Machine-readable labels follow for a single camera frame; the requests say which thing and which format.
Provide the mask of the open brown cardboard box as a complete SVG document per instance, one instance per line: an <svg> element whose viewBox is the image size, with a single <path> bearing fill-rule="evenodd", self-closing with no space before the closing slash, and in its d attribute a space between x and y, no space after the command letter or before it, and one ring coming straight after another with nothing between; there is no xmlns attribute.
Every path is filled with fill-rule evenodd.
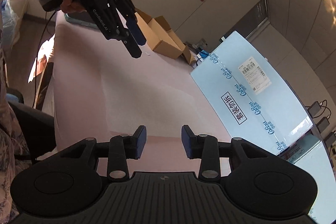
<svg viewBox="0 0 336 224"><path fill-rule="evenodd" d="M181 41L163 16L153 18L139 9L136 9L135 15L152 51L171 59L182 56L188 65L196 63L189 47Z"/></svg>

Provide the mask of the large light blue box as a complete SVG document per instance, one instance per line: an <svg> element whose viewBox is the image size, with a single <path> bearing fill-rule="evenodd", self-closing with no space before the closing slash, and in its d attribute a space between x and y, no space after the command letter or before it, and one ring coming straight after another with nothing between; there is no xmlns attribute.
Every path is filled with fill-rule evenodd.
<svg viewBox="0 0 336 224"><path fill-rule="evenodd" d="M274 155L313 126L294 91L236 31L191 77L232 138L241 137Z"/></svg>

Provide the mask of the blue tissue box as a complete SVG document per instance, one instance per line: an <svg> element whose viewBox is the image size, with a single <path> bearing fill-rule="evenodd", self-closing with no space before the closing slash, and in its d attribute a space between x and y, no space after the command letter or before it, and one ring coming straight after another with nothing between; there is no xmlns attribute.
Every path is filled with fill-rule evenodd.
<svg viewBox="0 0 336 224"><path fill-rule="evenodd" d="M210 54L204 50L200 51L197 55L196 55L196 64L198 65L198 63L202 63Z"/></svg>

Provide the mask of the black power adapter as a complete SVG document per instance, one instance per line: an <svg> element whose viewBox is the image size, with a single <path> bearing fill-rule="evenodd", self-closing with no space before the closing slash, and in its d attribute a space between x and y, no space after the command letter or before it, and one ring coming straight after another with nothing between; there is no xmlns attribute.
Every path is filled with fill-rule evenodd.
<svg viewBox="0 0 336 224"><path fill-rule="evenodd" d="M327 135L327 137L324 139L324 142L327 148L330 148L335 141L336 141L335 131L332 131L331 133L329 133L329 135Z"/></svg>
<svg viewBox="0 0 336 224"><path fill-rule="evenodd" d="M319 133L321 134L324 130L327 129L327 127L329 126L329 119L327 117L323 117L317 124L317 128Z"/></svg>
<svg viewBox="0 0 336 224"><path fill-rule="evenodd" d="M307 108L307 111L312 118L317 118L324 113L326 107L327 107L327 100L323 100L321 102L315 101Z"/></svg>

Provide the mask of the black power adapter middle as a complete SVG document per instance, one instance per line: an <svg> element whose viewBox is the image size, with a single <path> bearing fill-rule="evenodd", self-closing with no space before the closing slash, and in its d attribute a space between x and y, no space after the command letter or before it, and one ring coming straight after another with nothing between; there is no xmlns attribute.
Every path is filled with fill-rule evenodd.
<svg viewBox="0 0 336 224"><path fill-rule="evenodd" d="M327 117L323 117L317 124L317 128L319 133L321 134L324 130L327 129L327 127L329 126L329 119Z"/></svg>

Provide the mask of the black power adapter right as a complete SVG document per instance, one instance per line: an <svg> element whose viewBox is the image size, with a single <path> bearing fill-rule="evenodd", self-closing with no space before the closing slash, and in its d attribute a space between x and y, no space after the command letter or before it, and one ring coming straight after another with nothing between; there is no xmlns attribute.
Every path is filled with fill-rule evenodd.
<svg viewBox="0 0 336 224"><path fill-rule="evenodd" d="M327 137L324 139L324 142L327 148L330 148L335 141L336 141L335 131L332 131L331 133L329 133L329 135L327 135Z"/></svg>

